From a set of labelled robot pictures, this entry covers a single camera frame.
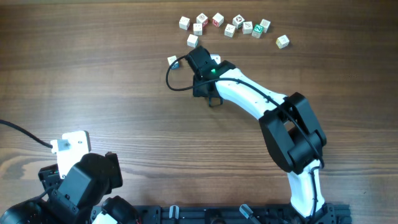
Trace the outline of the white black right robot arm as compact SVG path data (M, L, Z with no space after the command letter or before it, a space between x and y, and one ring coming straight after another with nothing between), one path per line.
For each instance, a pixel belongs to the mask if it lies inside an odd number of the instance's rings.
M185 60L194 72L193 95L231 101L255 117L272 160L287 173L290 203L304 218L314 218L325 200L319 171L326 135L306 97L286 96L250 80L234 64L216 62L202 46Z

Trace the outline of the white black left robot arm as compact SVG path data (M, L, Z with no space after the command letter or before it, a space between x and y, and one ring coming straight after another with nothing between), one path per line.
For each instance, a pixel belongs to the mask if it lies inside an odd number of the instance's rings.
M138 211L119 196L93 208L123 185L118 156L88 153L74 164L60 185L7 209L1 223L141 223Z

